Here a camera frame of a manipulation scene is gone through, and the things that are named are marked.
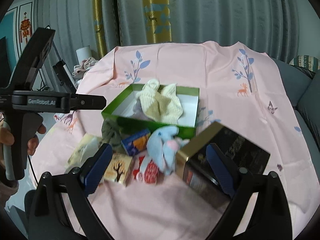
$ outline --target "blue gripper pad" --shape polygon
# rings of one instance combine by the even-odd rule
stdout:
[[[103,144],[97,153],[86,160],[82,166],[80,180],[84,185],[84,194],[86,197],[94,193],[112,159],[112,147],[109,144]]]
[[[206,148],[206,159],[213,170],[213,173],[217,177],[217,180],[225,194],[228,194],[233,198],[235,190],[233,188],[233,178],[229,173],[222,160],[219,158],[217,152],[209,144]]]

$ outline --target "metal bolt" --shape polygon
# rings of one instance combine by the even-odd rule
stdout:
[[[270,171],[270,175],[271,175],[271,177],[273,177],[273,178],[278,177],[278,174],[277,174],[276,172],[274,172],[274,171]]]
[[[42,178],[47,178],[50,176],[50,172],[46,171],[44,174],[42,174]]]
[[[72,174],[77,174],[79,171],[80,171],[80,168],[79,168],[79,167],[74,167],[74,168],[71,170],[71,173],[72,173]]]
[[[248,172],[248,170],[247,170],[246,168],[244,168],[244,167],[240,167],[240,168],[239,168],[239,171],[240,171],[240,173],[242,173],[242,174],[246,174],[246,173]]]

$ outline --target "person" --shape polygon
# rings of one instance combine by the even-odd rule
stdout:
[[[46,128],[43,124],[39,127],[38,133],[40,134],[46,133]],[[3,127],[3,119],[2,119],[0,121],[0,205],[2,207],[5,207],[5,204],[7,200],[10,198],[10,196],[14,195],[18,191],[18,186],[19,186],[18,181],[7,180],[5,176],[5,164],[4,164],[2,144],[10,146],[13,143],[14,143],[14,137],[6,128]],[[37,136],[29,140],[28,154],[33,155],[38,145],[39,145],[39,139]]]

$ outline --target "open green box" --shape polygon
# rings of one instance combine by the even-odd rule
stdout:
[[[113,119],[122,128],[122,132],[133,134],[148,128],[152,133],[168,123],[145,121],[130,118],[133,115],[133,106],[137,102],[135,95],[141,91],[144,84],[131,84],[122,91],[103,111],[103,118]],[[177,96],[183,108],[183,114],[178,120],[178,136],[182,139],[191,139],[196,134],[196,117],[199,102],[199,88],[177,87]]]

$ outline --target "gripper handle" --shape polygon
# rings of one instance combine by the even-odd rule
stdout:
[[[14,136],[12,146],[3,145],[5,174],[8,180],[24,178],[24,170],[27,168],[28,141],[36,135],[42,121],[41,115],[32,112],[4,113],[3,127]]]

